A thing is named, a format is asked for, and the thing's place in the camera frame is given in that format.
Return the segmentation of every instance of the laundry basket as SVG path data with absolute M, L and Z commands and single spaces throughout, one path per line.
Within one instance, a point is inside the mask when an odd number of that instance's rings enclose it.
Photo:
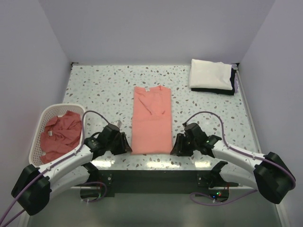
M 33 164 L 35 167 L 38 167 L 40 165 L 43 165 L 40 157 L 44 155 L 45 153 L 40 148 L 40 136 L 41 133 L 44 131 L 44 127 L 46 123 L 53 117 L 56 116 L 63 116 L 66 114 L 66 111 L 73 111 L 75 113 L 80 114 L 80 117 L 83 116 L 85 109 L 83 106 L 78 104 L 55 104 L 51 105 L 48 108 L 46 108 L 40 117 L 39 124 L 37 126 L 35 137 L 32 143 L 32 147 L 30 149 L 29 153 L 29 163 Z M 83 134 L 81 133 L 80 142 L 84 139 Z

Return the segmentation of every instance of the white basket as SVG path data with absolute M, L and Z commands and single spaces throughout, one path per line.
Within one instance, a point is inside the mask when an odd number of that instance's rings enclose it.
M 29 163 L 33 164 L 35 167 L 43 165 L 40 157 L 45 153 L 40 148 L 40 135 L 44 131 L 46 123 L 55 116 L 63 116 L 66 114 L 66 111 L 73 111 L 80 114 L 80 117 L 83 116 L 85 109 L 83 106 L 78 104 L 55 104 L 46 108 L 40 117 L 39 124 L 37 126 L 35 137 L 32 143 L 32 147 L 29 152 Z M 80 142 L 83 140 L 83 134 L 81 133 Z

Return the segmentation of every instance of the folded clothing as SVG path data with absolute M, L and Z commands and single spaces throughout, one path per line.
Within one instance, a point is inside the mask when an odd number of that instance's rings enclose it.
M 171 90 L 134 88 L 133 154 L 169 154 L 172 150 Z
M 230 76 L 230 84 L 232 86 L 232 90 L 225 89 L 216 89 L 216 88 L 191 88 L 192 91 L 203 91 L 203 92 L 212 92 L 217 94 L 229 95 L 233 96 L 236 93 L 236 89 L 238 89 L 238 84 L 235 81 L 236 70 L 232 69 Z
M 49 120 L 40 136 L 40 147 L 46 154 L 41 161 L 49 163 L 75 149 L 81 137 L 80 114 L 67 111 L 62 117 Z

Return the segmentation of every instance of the purple cable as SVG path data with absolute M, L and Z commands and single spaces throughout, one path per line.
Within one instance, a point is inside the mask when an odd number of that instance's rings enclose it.
M 213 200 L 212 197 L 210 197 L 210 196 L 208 196 L 208 195 L 206 195 L 206 194 L 200 193 L 200 192 L 193 192 L 193 193 L 191 193 L 191 194 L 189 195 L 189 197 L 190 197 L 190 199 L 191 199 L 193 202 L 195 202 L 195 203 L 197 203 L 197 204 L 204 205 L 204 206 L 210 206 L 210 207 L 217 207 L 217 206 L 222 206 L 222 205 L 229 204 L 229 203 L 231 203 L 231 202 L 235 202 L 236 200 L 239 200 L 239 199 L 241 199 L 241 198 L 243 198 L 243 197 L 245 197 L 245 196 L 247 196 L 247 195 L 249 195 L 249 194 L 255 193 L 255 192 L 257 192 L 257 190 L 249 191 L 249 192 L 247 192 L 247 193 L 244 193 L 242 196 L 239 196 L 238 198 L 235 198 L 235 199 L 230 200 L 230 201 L 227 201 L 227 202 L 220 202 L 220 203 L 214 203 L 214 204 L 211 204 L 211 203 L 203 203 L 203 202 L 198 202 L 197 200 L 194 200 L 194 199 L 193 199 L 193 196 L 194 196 L 194 195 L 202 195 L 202 196 L 205 196 L 205 197 L 207 197 L 207 198 Z
M 5 223 L 2 227 L 8 226 L 13 220 L 15 220 L 19 215 L 21 215 L 25 210 L 21 210 L 18 214 L 13 216 L 7 223 Z
M 238 149 L 236 149 L 236 148 L 233 148 L 233 147 L 231 147 L 231 146 L 229 146 L 228 145 L 228 143 L 227 143 L 227 141 L 226 141 L 226 138 L 225 138 L 225 133 L 224 133 L 224 123 L 223 123 L 223 121 L 222 121 L 222 119 L 221 119 L 221 117 L 219 116 L 219 115 L 217 115 L 217 114 L 215 114 L 215 113 L 213 113 L 213 112 L 210 112 L 210 111 L 200 111 L 200 112 L 198 112 L 198 113 L 195 113 L 194 115 L 192 115 L 186 122 L 184 122 L 184 125 L 186 125 L 193 117 L 195 117 L 195 116 L 197 116 L 198 114 L 211 114 L 211 115 L 214 115 L 214 116 L 216 116 L 218 119 L 219 119 L 219 121 L 220 121 L 220 123 L 221 123 L 221 129 L 222 129 L 222 139 L 223 139 L 223 142 L 224 142 L 224 144 L 226 145 L 226 147 L 227 148 L 229 148 L 230 150 L 233 150 L 233 151 L 235 151 L 235 152 L 237 152 L 237 153 L 239 153 L 239 154 L 242 154 L 242 155 L 244 155 L 244 156 L 247 156 L 247 157 L 251 157 L 251 158 L 255 158 L 255 159 L 258 159 L 258 160 L 261 160 L 261 161 L 264 161 L 264 162 L 267 162 L 267 163 L 269 163 L 269 164 L 272 164 L 273 166 L 275 166 L 275 167 L 277 167 L 278 169 L 280 169 L 282 172 L 284 172 L 290 179 L 291 179 L 291 181 L 292 181 L 292 189 L 294 189 L 295 188 L 295 185 L 296 185 L 296 182 L 295 182 L 295 178 L 287 171 L 287 170 L 285 170 L 283 167 L 281 167 L 281 166 L 279 166 L 278 164 L 276 164 L 276 163 L 274 163 L 274 162 L 272 162 L 272 161 L 269 161 L 269 160 L 267 160 L 267 159 L 265 159 L 265 158 L 262 158 L 262 157 L 253 157 L 252 155 L 250 155 L 250 154 L 247 154 L 247 153 L 245 153 L 245 152 L 242 152 L 242 151 L 240 151 L 240 150 L 238 150 Z M 244 196 L 246 196 L 246 195 L 249 195 L 249 194 L 251 194 L 251 193 L 253 193 L 253 192 L 255 192 L 255 190 L 252 190 L 250 193 L 246 193 L 246 194 L 244 194 L 243 196 L 241 196 L 241 197 L 239 197 L 239 198 L 236 198 L 236 199 L 234 199 L 234 200 L 232 200 L 232 201 L 229 201 L 229 202 L 225 202 L 225 203 L 222 203 L 221 205 L 224 205 L 224 204 L 228 204 L 228 203 L 230 203 L 230 202 L 233 202 L 233 201 L 236 201 L 236 200 L 238 200 L 238 199 L 240 199 L 240 198 L 242 198 L 242 197 L 244 197 Z M 192 195 L 192 194 L 200 194 L 199 192 L 193 192 L 193 193 L 191 193 L 190 195 Z
M 81 119 L 81 126 L 82 126 L 82 135 L 83 137 L 85 136 L 85 131 L 84 131 L 84 117 L 87 113 L 95 113 L 97 115 L 99 115 L 101 118 L 103 118 L 108 124 L 109 124 L 109 121 L 101 114 L 99 114 L 98 112 L 96 111 L 93 111 L 93 110 L 88 110 L 86 111 L 83 116 L 82 116 L 82 119 Z M 84 145 L 84 139 L 81 141 L 81 145 L 80 147 L 76 150 L 76 154 L 79 153 L 82 149 Z M 74 156 L 75 153 L 72 153 L 62 159 L 60 159 L 59 161 L 55 162 L 54 164 L 52 164 L 50 167 L 49 170 L 51 170 L 52 168 L 54 168 L 56 165 L 60 164 L 61 162 L 69 159 L 70 157 Z M 46 172 L 48 171 L 48 169 L 44 170 L 43 172 L 41 172 L 38 176 L 36 176 L 30 183 L 28 183 L 27 186 L 24 187 L 24 189 L 15 197 L 15 199 L 13 200 L 13 202 L 9 205 L 9 207 L 7 208 L 7 210 L 4 212 L 4 214 L 2 215 L 1 219 L 0 219 L 0 225 L 2 224 L 2 222 L 4 221 L 5 217 L 7 216 L 7 214 L 10 212 L 10 210 L 12 209 L 12 207 L 15 205 L 15 203 L 18 201 L 18 199 L 20 198 L 20 196 L 33 184 L 35 183 L 41 176 L 43 176 L 43 174 L 45 174 Z
M 88 199 L 87 199 L 86 202 L 97 202 L 97 201 L 103 199 L 103 198 L 105 197 L 106 193 L 107 193 L 107 186 L 106 186 L 106 184 L 104 184 L 104 183 L 102 183 L 102 182 L 99 182 L 99 181 L 87 182 L 87 183 L 83 183 L 82 185 L 90 185 L 90 184 L 94 184 L 94 183 L 103 185 L 104 188 L 105 188 L 105 192 L 104 192 L 103 195 L 100 196 L 99 198 L 97 198 L 97 199 L 95 199 L 95 200 L 88 200 Z

